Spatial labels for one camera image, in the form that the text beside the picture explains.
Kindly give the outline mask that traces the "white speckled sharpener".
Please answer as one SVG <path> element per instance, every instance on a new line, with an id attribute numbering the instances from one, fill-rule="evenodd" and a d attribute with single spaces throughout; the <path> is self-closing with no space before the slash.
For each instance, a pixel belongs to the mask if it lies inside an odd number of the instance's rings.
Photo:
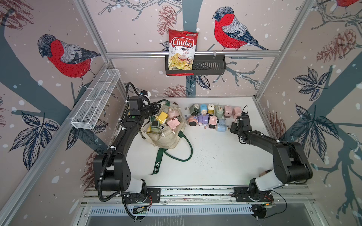
<path id="1" fill-rule="evenodd" d="M 161 132 L 162 137 L 169 136 L 170 134 L 173 133 L 173 130 L 166 124 L 159 126 L 159 130 Z"/>

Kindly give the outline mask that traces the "black wall basket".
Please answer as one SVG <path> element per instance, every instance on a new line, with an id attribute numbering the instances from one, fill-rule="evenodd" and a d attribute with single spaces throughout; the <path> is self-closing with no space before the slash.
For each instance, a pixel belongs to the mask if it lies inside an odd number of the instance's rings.
<path id="1" fill-rule="evenodd" d="M 169 70 L 168 56 L 165 59 L 165 72 L 168 76 L 224 75 L 225 55 L 196 55 L 192 70 Z"/>

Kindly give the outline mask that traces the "pink square sharpener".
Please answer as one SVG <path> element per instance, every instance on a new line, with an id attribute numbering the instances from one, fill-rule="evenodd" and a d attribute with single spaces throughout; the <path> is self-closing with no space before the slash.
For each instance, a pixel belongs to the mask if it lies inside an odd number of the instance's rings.
<path id="1" fill-rule="evenodd" d="M 234 119 L 237 119 L 239 116 L 241 116 L 243 113 L 243 110 L 241 109 L 241 107 L 234 107 L 233 111 L 232 111 L 232 116 Z"/>

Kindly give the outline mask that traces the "grey blue sharpener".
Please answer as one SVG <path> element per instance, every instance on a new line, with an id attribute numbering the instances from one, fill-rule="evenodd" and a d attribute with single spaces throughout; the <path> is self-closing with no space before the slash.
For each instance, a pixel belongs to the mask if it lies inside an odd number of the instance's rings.
<path id="1" fill-rule="evenodd" d="M 228 130 L 228 125 L 226 124 L 225 119 L 218 119 L 217 125 L 216 125 L 216 131 L 217 132 L 226 132 Z"/>

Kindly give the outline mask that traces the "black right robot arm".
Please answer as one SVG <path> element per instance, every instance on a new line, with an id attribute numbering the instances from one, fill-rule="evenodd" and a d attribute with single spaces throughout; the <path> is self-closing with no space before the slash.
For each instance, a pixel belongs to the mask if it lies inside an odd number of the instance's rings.
<path id="1" fill-rule="evenodd" d="M 250 180 L 248 195 L 251 200 L 261 200 L 261 195 L 291 182 L 310 180 L 313 171 L 303 147 L 298 142 L 285 142 L 252 130 L 246 113 L 237 117 L 230 132 L 238 135 L 241 144 L 261 148 L 273 156 L 273 169 L 263 176 Z"/>

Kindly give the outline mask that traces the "green sharpener in bag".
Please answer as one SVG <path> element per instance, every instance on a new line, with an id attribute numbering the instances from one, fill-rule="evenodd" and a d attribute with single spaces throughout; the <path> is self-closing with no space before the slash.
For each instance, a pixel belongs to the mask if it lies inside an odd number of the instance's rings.
<path id="1" fill-rule="evenodd" d="M 160 122 L 155 120 L 151 123 L 151 126 L 150 126 L 150 131 L 151 133 L 160 133 L 160 129 L 159 129 L 159 126 L 160 126 Z"/>

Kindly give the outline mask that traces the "red cassava chips bag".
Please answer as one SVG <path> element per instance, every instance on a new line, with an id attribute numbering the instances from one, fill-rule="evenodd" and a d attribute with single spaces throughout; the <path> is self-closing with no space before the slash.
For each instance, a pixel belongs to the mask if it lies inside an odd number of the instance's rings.
<path id="1" fill-rule="evenodd" d="M 166 74 L 169 76 L 190 76 L 197 47 L 198 33 L 169 30 L 169 54 Z"/>

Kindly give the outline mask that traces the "purple sharpener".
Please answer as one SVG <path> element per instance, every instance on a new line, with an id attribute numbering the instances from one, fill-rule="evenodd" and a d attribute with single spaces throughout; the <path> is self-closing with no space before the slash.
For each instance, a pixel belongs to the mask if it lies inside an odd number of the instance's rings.
<path id="1" fill-rule="evenodd" d="M 199 126 L 208 127 L 209 124 L 209 115 L 198 115 Z"/>

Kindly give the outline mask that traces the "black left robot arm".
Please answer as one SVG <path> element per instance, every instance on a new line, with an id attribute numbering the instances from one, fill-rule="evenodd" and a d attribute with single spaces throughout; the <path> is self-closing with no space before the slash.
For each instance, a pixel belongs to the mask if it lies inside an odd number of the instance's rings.
<path id="1" fill-rule="evenodd" d="M 126 106 L 119 121 L 121 131 L 109 149 L 93 160 L 94 183 L 101 202 L 118 195 L 134 196 L 137 202 L 144 202 L 148 197 L 145 180 L 131 175 L 127 154 L 145 120 L 158 114 L 161 104 L 150 102 L 149 91 L 138 92 L 131 82 L 127 83 L 126 90 L 130 87 L 135 96 L 126 94 Z"/>

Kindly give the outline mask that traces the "pink sharpener in bag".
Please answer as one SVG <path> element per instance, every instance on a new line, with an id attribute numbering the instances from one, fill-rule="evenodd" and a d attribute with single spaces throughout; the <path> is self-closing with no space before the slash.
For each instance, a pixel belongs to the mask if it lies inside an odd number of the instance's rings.
<path id="1" fill-rule="evenodd" d="M 180 125 L 180 121 L 177 118 L 170 119 L 166 123 L 168 127 L 173 131 Z"/>

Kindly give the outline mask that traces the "canvas tote bag green handles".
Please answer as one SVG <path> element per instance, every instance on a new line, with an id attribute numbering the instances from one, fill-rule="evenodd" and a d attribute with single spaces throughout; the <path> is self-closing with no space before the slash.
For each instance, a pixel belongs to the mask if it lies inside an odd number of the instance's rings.
<path id="1" fill-rule="evenodd" d="M 189 141 L 189 139 L 184 134 L 184 130 L 186 128 L 186 120 L 182 117 L 182 112 L 181 112 L 179 105 L 175 102 L 171 103 L 169 100 L 166 100 L 166 99 L 162 99 L 162 100 L 158 101 L 157 103 L 161 104 L 159 113 L 155 116 L 152 116 L 150 118 L 150 122 L 148 122 L 145 127 L 140 129 L 141 137 L 143 139 L 145 139 L 147 142 L 149 142 L 150 144 L 152 144 L 153 146 L 158 147 L 154 168 L 151 173 L 152 175 L 156 175 L 159 173 L 160 166 L 161 166 L 164 155 L 170 157 L 171 159 L 179 161 L 179 162 L 187 162 L 193 156 L 193 146 L 192 146 L 191 142 Z M 177 117 L 177 119 L 180 121 L 180 125 L 173 131 L 172 134 L 170 134 L 169 136 L 166 136 L 166 137 L 162 137 L 161 132 L 158 134 L 151 133 L 151 131 L 150 131 L 151 123 L 156 120 L 156 117 L 162 111 L 167 113 L 169 107 L 178 108 L 178 110 L 180 112 L 180 116 Z M 186 159 L 181 159 L 181 158 L 175 157 L 175 156 L 171 155 L 170 153 L 168 153 L 168 150 L 176 148 L 180 139 L 182 139 L 182 138 L 185 139 L 185 141 L 187 142 L 187 144 L 189 145 L 189 148 L 190 148 L 189 157 L 187 157 Z"/>

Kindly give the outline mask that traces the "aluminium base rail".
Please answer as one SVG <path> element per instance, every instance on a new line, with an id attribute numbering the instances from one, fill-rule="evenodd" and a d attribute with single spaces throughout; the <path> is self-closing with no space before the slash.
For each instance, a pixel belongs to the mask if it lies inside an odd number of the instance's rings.
<path id="1" fill-rule="evenodd" d="M 147 217 L 252 214 L 257 218 L 268 216 L 268 210 L 279 207 L 281 211 L 301 204 L 310 209 L 315 202 L 309 188 L 304 185 L 284 186 L 275 191 L 262 192 L 255 198 L 248 194 L 247 186 L 161 186 L 148 188 L 145 199 L 139 195 L 120 195 L 101 202 L 94 188 L 87 190 L 82 206 L 91 216 L 122 216 L 127 212 L 139 214 L 144 209 Z"/>

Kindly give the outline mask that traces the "pale green sharpener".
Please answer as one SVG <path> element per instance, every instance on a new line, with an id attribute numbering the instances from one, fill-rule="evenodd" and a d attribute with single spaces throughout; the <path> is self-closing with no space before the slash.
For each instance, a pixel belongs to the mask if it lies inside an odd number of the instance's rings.
<path id="1" fill-rule="evenodd" d="M 224 115 L 224 108 L 221 106 L 221 105 L 217 105 L 215 107 L 215 116 L 218 118 L 218 119 L 221 119 L 223 118 L 223 115 Z"/>

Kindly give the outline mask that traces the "bright yellow sharpener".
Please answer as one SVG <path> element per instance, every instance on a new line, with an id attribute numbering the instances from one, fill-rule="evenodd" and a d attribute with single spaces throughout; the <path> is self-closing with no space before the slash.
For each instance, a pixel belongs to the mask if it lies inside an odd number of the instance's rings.
<path id="1" fill-rule="evenodd" d="M 157 117 L 156 120 L 160 123 L 160 125 L 165 124 L 168 118 L 168 114 L 165 112 L 161 112 Z"/>

